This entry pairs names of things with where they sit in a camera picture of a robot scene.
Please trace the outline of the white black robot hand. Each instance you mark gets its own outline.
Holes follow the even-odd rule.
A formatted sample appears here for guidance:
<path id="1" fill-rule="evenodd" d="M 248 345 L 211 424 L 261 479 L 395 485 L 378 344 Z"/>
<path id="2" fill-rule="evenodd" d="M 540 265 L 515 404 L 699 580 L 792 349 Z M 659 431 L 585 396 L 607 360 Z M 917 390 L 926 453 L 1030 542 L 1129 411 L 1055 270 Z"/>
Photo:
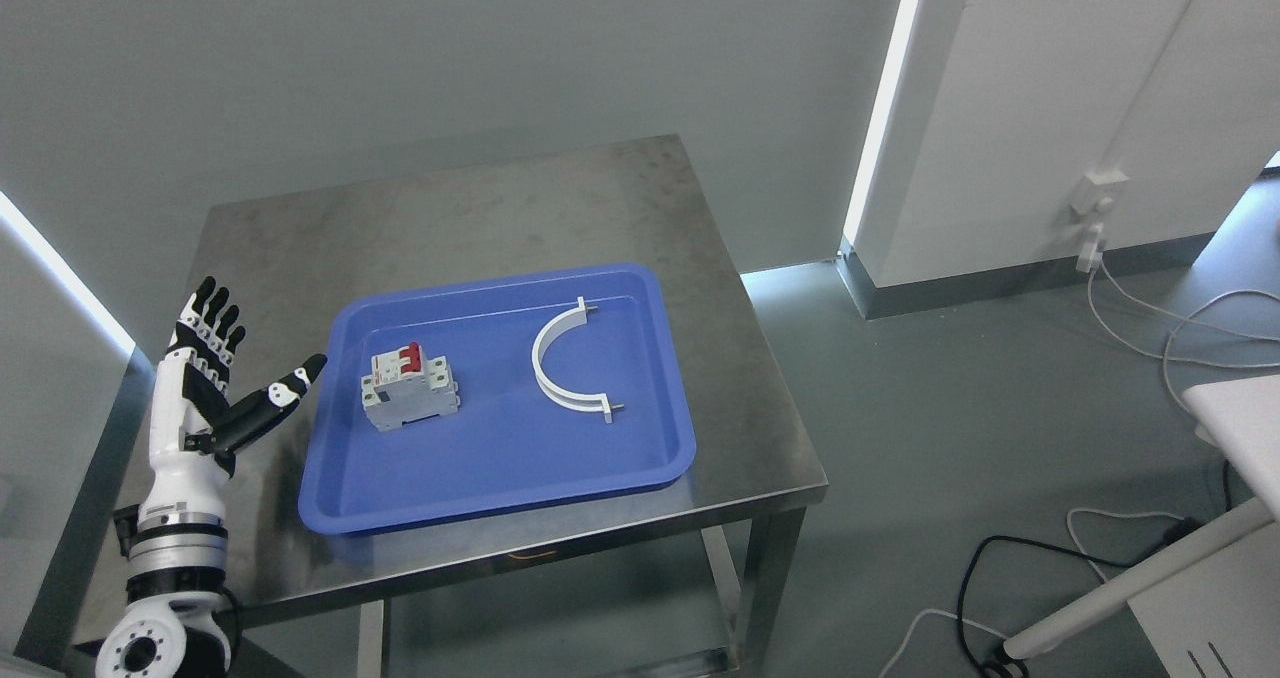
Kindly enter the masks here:
<path id="1" fill-rule="evenodd" d="M 215 278 L 204 278 L 175 319 L 157 365 L 148 438 L 160 453 L 210 455 L 232 473 L 236 455 L 293 414 L 326 365 L 317 353 L 291 374 L 227 399 L 230 368 L 244 340 L 241 310 Z"/>

